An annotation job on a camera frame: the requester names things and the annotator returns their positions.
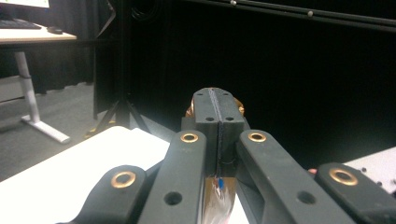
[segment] black backdrop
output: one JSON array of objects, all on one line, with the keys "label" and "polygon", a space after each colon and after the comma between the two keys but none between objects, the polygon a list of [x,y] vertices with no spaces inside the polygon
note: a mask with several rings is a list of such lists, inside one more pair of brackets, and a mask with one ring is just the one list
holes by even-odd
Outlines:
[{"label": "black backdrop", "polygon": [[[44,26],[58,26],[78,39],[93,39],[106,22],[107,0],[50,0],[50,8],[1,4],[14,18]],[[18,69],[11,52],[0,50],[0,77],[16,76]],[[93,49],[36,49],[26,51],[35,92],[59,90],[79,82],[93,82]]]},{"label": "black backdrop", "polygon": [[219,87],[305,168],[396,146],[393,33],[173,1],[132,41],[131,99],[175,131]]}]

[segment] gray carpet floor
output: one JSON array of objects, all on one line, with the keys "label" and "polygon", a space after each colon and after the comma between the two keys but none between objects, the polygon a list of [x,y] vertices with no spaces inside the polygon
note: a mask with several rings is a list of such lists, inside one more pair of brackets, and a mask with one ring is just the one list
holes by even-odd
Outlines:
[{"label": "gray carpet floor", "polygon": [[[99,120],[93,118],[93,86],[80,83],[36,96],[41,120],[71,137],[62,145],[21,121],[28,114],[24,99],[0,104],[0,181],[20,173],[82,141]],[[144,118],[152,134],[170,141],[173,132]],[[131,119],[131,129],[136,123]]]}]

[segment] wooden desk top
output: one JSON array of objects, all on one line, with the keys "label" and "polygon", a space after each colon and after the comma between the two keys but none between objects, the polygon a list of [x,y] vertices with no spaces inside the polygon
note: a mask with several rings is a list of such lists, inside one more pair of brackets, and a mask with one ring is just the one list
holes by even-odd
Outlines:
[{"label": "wooden desk top", "polygon": [[47,27],[44,26],[42,26],[41,30],[0,29],[0,43],[70,39],[77,39],[77,37],[75,35],[70,35],[65,32],[62,35],[55,35],[49,33],[47,31]]}]

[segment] desk leg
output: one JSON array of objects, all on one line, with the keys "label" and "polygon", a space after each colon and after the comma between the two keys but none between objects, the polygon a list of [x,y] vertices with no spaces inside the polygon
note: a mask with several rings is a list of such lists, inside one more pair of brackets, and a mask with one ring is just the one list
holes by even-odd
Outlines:
[{"label": "desk leg", "polygon": [[21,86],[23,89],[23,94],[25,96],[26,103],[28,104],[30,109],[29,115],[23,116],[22,120],[60,143],[65,144],[70,142],[69,136],[59,132],[58,130],[50,127],[48,124],[40,120],[37,102],[35,100],[35,90],[33,89],[32,78],[29,74],[29,69],[27,67],[24,52],[16,52],[15,59],[17,60],[18,70],[21,76]]}]

